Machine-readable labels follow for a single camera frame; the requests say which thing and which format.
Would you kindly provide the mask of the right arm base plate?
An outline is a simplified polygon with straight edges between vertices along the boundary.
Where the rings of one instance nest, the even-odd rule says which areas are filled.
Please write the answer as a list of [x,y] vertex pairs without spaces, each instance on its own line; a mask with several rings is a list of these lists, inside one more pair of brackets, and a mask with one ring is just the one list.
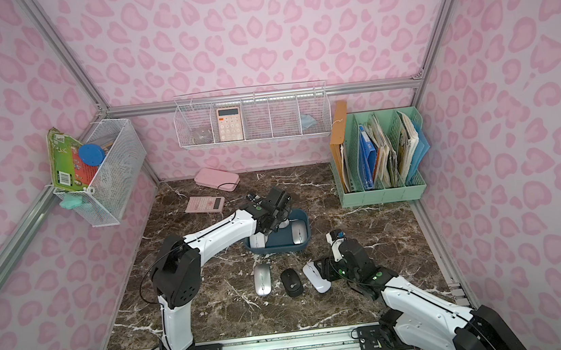
[[399,339],[392,327],[383,324],[355,328],[350,336],[357,340],[360,350],[408,350],[411,348]]

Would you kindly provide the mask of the silver computer mouse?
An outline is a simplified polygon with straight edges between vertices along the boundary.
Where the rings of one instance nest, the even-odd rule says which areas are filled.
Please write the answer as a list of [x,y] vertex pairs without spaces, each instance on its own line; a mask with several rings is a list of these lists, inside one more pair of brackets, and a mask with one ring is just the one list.
[[269,263],[257,264],[253,270],[255,293],[262,297],[272,292],[272,268]]

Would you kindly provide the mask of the black computer mouse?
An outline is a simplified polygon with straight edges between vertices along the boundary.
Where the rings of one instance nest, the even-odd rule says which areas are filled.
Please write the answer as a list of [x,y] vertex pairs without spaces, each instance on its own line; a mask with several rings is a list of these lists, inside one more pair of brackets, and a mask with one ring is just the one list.
[[299,274],[292,268],[287,268],[283,270],[280,275],[280,280],[282,281],[283,287],[286,294],[291,297],[299,297],[304,293],[304,286],[301,282]]

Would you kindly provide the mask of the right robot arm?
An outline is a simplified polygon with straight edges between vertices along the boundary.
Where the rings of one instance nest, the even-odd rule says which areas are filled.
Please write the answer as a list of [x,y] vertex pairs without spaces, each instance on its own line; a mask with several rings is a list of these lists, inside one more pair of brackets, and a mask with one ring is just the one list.
[[382,348],[413,346],[422,350],[528,350],[492,308],[460,306],[444,301],[377,265],[359,241],[337,237],[332,255],[303,268],[316,290],[346,281],[352,290],[382,300],[387,312],[376,336]]

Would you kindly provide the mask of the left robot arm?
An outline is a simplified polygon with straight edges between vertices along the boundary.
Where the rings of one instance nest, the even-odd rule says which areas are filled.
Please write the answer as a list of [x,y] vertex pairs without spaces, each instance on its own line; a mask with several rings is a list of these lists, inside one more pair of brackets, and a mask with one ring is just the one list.
[[276,232],[288,220],[291,206],[289,193],[273,188],[264,197],[249,195],[244,206],[210,227],[164,240],[149,274],[161,309],[160,350],[196,350],[191,302],[201,289],[202,267],[233,244]]

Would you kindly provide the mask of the teal storage box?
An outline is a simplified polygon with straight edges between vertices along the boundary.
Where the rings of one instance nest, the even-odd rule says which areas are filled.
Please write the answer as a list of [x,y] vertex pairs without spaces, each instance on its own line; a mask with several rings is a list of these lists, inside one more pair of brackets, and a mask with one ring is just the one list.
[[[290,220],[303,220],[308,227],[308,240],[302,245],[294,245],[292,241],[292,231],[290,228]],[[248,251],[255,255],[273,255],[280,253],[300,252],[304,251],[309,242],[311,241],[311,229],[309,224],[308,215],[301,209],[293,209],[288,217],[288,224],[286,227],[280,227],[277,232],[267,236],[266,248],[263,249],[250,249],[248,244],[249,238],[243,239],[243,245]]]

